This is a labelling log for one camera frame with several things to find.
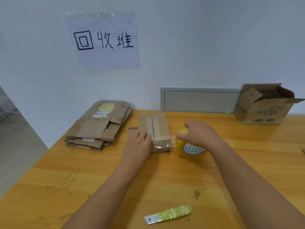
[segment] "white wall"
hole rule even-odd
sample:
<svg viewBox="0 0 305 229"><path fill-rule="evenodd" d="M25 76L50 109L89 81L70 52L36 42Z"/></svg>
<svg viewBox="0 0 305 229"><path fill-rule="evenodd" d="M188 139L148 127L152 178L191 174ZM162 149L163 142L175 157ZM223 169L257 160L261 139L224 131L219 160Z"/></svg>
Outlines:
<svg viewBox="0 0 305 229"><path fill-rule="evenodd" d="M0 84L48 147L95 101L281 82L305 97L305 0L0 0ZM134 9L140 67L82 70L63 13ZM292 114L305 114L305 103Z"/></svg>

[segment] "yellow label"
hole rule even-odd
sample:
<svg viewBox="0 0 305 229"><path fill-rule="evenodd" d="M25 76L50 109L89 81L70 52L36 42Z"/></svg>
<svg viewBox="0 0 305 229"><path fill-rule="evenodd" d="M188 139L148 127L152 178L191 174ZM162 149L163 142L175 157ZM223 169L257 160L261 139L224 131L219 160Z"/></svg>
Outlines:
<svg viewBox="0 0 305 229"><path fill-rule="evenodd" d="M111 112L116 104L102 104L101 107L98 108L98 111L107 111Z"/></svg>

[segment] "hand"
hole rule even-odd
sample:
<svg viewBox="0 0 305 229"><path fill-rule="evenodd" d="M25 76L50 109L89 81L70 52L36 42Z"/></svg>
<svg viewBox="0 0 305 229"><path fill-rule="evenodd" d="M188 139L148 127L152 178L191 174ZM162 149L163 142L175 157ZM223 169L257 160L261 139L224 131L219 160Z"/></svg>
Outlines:
<svg viewBox="0 0 305 229"><path fill-rule="evenodd" d="M135 132L122 152L121 164L127 174L135 177L145 165L151 148L151 136L147 132Z"/></svg>
<svg viewBox="0 0 305 229"><path fill-rule="evenodd" d="M216 131L209 125L201 121L186 121L185 126L189 128L189 133L178 133L177 138L186 141L194 146L213 150L223 140Z"/></svg>

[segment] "packing tape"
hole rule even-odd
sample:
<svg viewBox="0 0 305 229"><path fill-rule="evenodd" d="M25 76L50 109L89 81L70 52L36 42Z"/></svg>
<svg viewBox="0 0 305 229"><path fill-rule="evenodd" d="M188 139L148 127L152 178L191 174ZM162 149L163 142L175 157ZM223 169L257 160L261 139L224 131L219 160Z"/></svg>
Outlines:
<svg viewBox="0 0 305 229"><path fill-rule="evenodd" d="M189 129L187 127L181 129L179 132L181 133L188 133ZM193 146L186 141L179 140L176 137L176 147L177 147L177 153L185 158L193 158L193 157L199 157L203 156L205 151L207 151L205 148Z"/></svg>

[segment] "forearm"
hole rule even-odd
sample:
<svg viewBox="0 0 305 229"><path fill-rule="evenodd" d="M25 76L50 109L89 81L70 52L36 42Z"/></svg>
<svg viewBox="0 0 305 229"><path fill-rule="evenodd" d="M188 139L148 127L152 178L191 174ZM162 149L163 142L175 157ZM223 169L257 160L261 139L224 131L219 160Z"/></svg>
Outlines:
<svg viewBox="0 0 305 229"><path fill-rule="evenodd" d="M135 174L119 165L62 228L109 228L134 178Z"/></svg>
<svg viewBox="0 0 305 229"><path fill-rule="evenodd" d="M247 228L301 228L305 216L226 142L210 150Z"/></svg>

